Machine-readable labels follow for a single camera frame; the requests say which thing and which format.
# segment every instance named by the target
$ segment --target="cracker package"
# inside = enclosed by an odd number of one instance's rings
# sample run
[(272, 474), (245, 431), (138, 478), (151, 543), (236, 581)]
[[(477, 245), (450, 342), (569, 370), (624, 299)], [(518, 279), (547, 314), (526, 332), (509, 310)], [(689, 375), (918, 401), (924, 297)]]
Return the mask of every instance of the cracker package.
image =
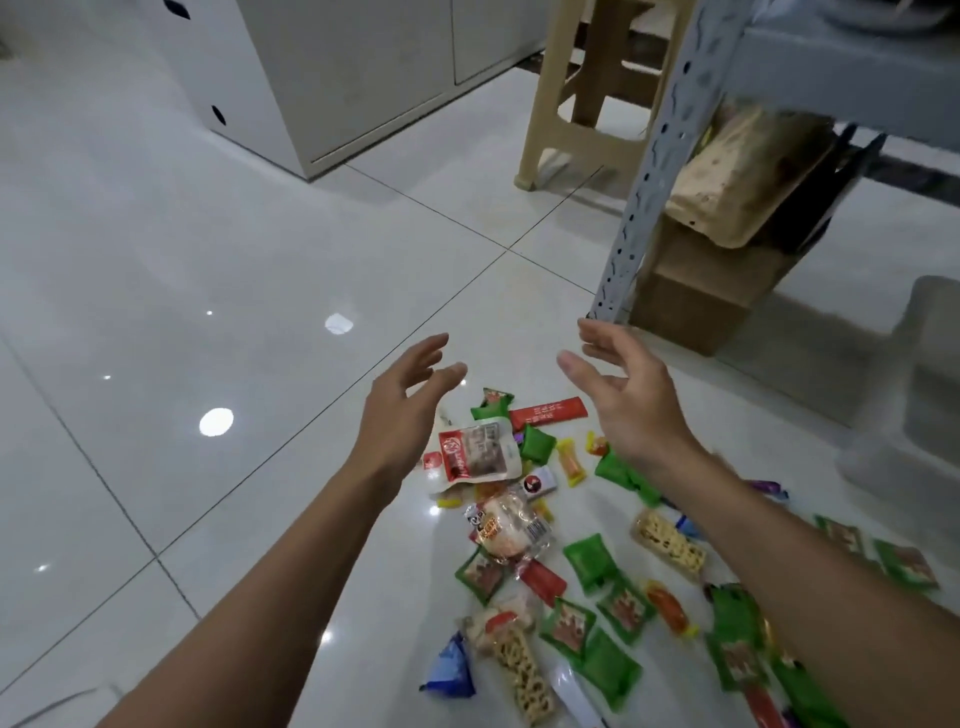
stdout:
[(635, 643), (657, 613), (657, 608), (622, 574), (613, 580), (610, 593), (597, 602), (597, 610), (610, 621), (624, 644)]
[(577, 574), (585, 595), (596, 592), (620, 573), (599, 533), (565, 546), (564, 556)]
[(587, 637), (596, 619), (596, 615), (586, 607), (557, 597), (553, 611), (543, 620), (540, 636), (571, 662), (580, 662), (584, 658)]

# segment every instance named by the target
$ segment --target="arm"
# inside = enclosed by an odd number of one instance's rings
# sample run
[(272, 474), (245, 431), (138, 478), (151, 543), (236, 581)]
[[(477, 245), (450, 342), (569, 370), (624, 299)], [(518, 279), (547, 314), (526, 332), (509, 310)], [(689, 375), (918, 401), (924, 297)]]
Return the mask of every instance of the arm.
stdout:
[(446, 341), (420, 342), (376, 379), (344, 467), (99, 728), (287, 724), (377, 516), (423, 453), (440, 397), (467, 373), (431, 369)]
[(666, 367), (627, 329), (583, 320), (580, 335), (584, 353), (627, 374), (558, 356), (614, 450), (697, 523), (851, 725), (951, 723), (960, 619), (744, 487), (690, 433)]

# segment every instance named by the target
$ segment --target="perforated metal post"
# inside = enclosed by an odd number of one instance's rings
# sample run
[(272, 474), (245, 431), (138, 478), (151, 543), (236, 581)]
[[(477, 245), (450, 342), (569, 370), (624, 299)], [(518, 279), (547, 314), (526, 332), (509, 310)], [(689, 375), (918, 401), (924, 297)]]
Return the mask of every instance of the perforated metal post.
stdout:
[(677, 62), (627, 199), (589, 318), (625, 321), (634, 278), (673, 183), (707, 125), (730, 68), (733, 49), (754, 0), (700, 0), (693, 9)]

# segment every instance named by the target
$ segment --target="beige plastic stool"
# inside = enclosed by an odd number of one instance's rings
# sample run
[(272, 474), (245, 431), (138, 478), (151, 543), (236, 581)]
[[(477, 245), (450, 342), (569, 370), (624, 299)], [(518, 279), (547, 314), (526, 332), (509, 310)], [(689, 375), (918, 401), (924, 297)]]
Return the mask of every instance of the beige plastic stool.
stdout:
[[(650, 109), (653, 122), (660, 109), (666, 80), (676, 62), (694, 0), (674, 0), (673, 31), (659, 74), (627, 68), (622, 61), (627, 51), (630, 23), (647, 10), (636, 0), (596, 0), (587, 33), (584, 63), (569, 79), (566, 65), (573, 51), (577, 26), (587, 0), (559, 0), (550, 26), (543, 66), (530, 112), (527, 138), (514, 184), (531, 190), (537, 181), (540, 157), (546, 149), (557, 149), (590, 163), (603, 164), (634, 173), (640, 165), (645, 139), (623, 139), (598, 132), (595, 127), (607, 96), (616, 94), (632, 104)], [(576, 96), (571, 121), (564, 121), (557, 108)]]

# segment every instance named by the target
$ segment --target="red stick package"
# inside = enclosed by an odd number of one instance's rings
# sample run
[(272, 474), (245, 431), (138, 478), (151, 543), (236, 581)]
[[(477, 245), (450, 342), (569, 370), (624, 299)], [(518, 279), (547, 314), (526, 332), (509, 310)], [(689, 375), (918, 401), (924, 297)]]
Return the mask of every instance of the red stick package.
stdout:
[(563, 423), (567, 420), (576, 420), (587, 416), (587, 408), (579, 397), (569, 400), (552, 401), (549, 404), (538, 404), (536, 407), (524, 407), (510, 411), (510, 422), (514, 432), (520, 432), (524, 425), (547, 425), (549, 423)]

